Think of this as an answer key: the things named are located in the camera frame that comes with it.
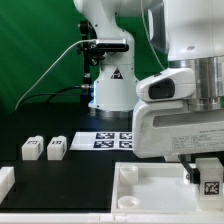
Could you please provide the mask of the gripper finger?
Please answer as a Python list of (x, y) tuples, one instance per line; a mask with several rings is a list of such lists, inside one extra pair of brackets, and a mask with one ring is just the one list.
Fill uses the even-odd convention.
[(187, 161), (187, 157), (185, 155), (179, 156), (180, 163), (185, 168), (187, 173), (189, 174), (189, 181), (192, 184), (200, 183), (200, 171), (197, 168), (192, 168)]

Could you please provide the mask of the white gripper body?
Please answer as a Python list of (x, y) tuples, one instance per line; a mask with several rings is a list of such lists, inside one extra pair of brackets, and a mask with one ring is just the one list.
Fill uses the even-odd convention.
[(224, 110), (192, 112), (183, 100), (139, 101), (132, 141), (139, 158), (224, 151)]

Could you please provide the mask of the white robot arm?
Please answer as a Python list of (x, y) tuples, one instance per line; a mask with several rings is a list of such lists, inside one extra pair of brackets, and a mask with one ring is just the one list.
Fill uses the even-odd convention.
[[(140, 158), (224, 151), (224, 0), (73, 0), (93, 26), (100, 63), (90, 108), (133, 114)], [(168, 56), (163, 71), (137, 80), (134, 39), (118, 16), (148, 15), (150, 44)]]

